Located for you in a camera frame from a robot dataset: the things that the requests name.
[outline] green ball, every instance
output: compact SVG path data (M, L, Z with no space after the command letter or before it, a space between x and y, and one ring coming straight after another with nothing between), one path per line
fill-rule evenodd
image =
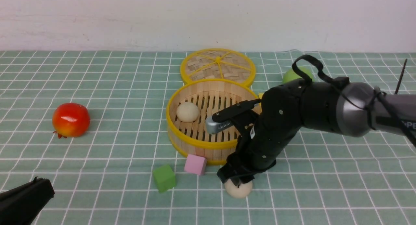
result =
M303 71L303 72L305 72L309 77L311 77L312 78L312 81L314 80L313 79L313 75L312 75L312 72L308 69L308 68L306 68L306 67L299 67L299 69L301 70L301 71ZM285 75L283 76L283 83L287 83L287 82L290 82L290 81L292 81L292 80L296 80L296 79L299 79L299 78L301 78L300 76L298 76L294 71L293 71L293 69L292 68L290 68L290 70L288 70L286 73L285 73Z

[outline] pink block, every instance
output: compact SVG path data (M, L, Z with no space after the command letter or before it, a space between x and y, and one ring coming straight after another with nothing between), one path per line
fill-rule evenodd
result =
M204 157L196 156L193 154L188 154L185 163L185 171L188 173L203 175L205 172L205 166L207 164L207 159Z

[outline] bamboo steamer lid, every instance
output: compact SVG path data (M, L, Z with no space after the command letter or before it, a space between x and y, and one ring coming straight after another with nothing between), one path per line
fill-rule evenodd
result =
M255 65L244 54L221 48L193 52L181 65L185 84L202 79L225 79L250 87L255 78Z

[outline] green checkered tablecloth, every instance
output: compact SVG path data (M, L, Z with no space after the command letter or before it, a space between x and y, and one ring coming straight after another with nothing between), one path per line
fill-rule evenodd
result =
M297 50L245 54L256 65L251 89L281 83ZM372 131L349 138L302 129L278 163L233 199L207 167L185 173L169 142L168 99L183 82L188 53L0 52L0 190L50 179L56 191L37 225L405 225L416 224L416 151L404 137ZM309 52L332 76L415 93L416 53ZM64 102L85 105L89 132L52 134ZM160 194L153 168L169 164L178 185Z

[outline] steamer basket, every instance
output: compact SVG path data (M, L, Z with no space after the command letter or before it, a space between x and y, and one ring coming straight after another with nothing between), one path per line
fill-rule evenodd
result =
M258 99L258 96L247 87L225 79L204 79L186 84L173 94L166 108L172 145L184 157L195 154L205 157L207 164L225 164L228 155L235 151L239 133L235 127L230 127L210 135L206 132L205 119L223 108L251 99ZM183 102L198 106L199 119L193 123L178 120L176 110ZM256 106L254 111L260 114L260 106Z
M181 64L184 83L202 79L225 79L250 87L255 73L256 66L247 56L221 48L193 52Z

